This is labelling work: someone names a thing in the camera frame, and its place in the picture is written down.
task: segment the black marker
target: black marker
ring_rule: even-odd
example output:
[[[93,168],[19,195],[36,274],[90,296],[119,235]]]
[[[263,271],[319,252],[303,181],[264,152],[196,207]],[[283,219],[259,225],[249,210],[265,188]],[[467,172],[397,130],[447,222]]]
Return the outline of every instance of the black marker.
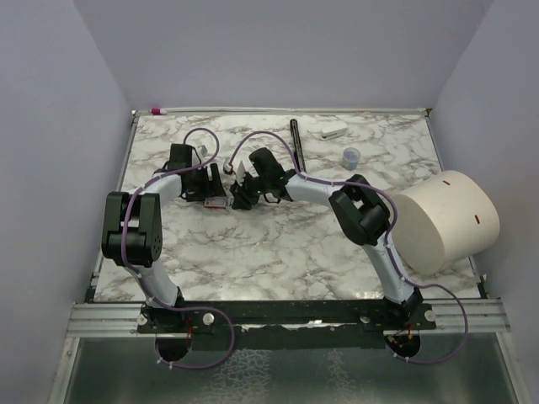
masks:
[[[302,141],[300,140],[300,131],[297,127],[297,120],[290,120],[290,132],[292,133],[292,140],[294,141],[294,159],[300,170],[306,173],[307,170],[305,168],[305,159],[303,158]]]

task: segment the small plastic cup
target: small plastic cup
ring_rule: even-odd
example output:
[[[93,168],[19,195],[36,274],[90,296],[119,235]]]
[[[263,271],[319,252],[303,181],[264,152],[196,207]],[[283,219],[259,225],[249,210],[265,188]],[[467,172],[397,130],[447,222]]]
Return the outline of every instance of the small plastic cup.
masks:
[[[360,151],[355,147],[347,147],[343,152],[343,162],[341,165],[348,171],[355,170],[360,162]]]

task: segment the large white cylindrical container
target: large white cylindrical container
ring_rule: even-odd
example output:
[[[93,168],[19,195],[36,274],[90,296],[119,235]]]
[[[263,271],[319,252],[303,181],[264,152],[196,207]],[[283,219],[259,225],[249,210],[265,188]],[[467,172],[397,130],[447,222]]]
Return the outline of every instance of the large white cylindrical container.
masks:
[[[393,239],[415,271],[434,274],[490,247],[499,218],[479,186],[457,171],[444,171],[393,197],[398,220]]]

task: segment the light purple wall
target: light purple wall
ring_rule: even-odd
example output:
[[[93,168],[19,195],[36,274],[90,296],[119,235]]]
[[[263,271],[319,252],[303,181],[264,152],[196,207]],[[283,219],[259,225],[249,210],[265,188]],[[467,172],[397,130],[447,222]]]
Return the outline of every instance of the light purple wall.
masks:
[[[0,12],[0,402],[46,402],[130,108],[68,0]]]
[[[76,0],[137,109],[431,107],[491,0]]]
[[[527,385],[539,402],[539,3],[497,0],[432,115],[448,168],[474,178],[499,212],[499,240],[477,256],[502,296]]]

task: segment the white eraser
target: white eraser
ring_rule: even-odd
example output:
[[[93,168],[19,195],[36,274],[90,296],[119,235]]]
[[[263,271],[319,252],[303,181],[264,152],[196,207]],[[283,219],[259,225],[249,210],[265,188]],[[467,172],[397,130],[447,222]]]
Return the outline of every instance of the white eraser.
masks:
[[[320,139],[328,141],[336,137],[342,136],[348,130],[348,125],[344,122],[329,122],[324,124],[322,132],[320,133]]]

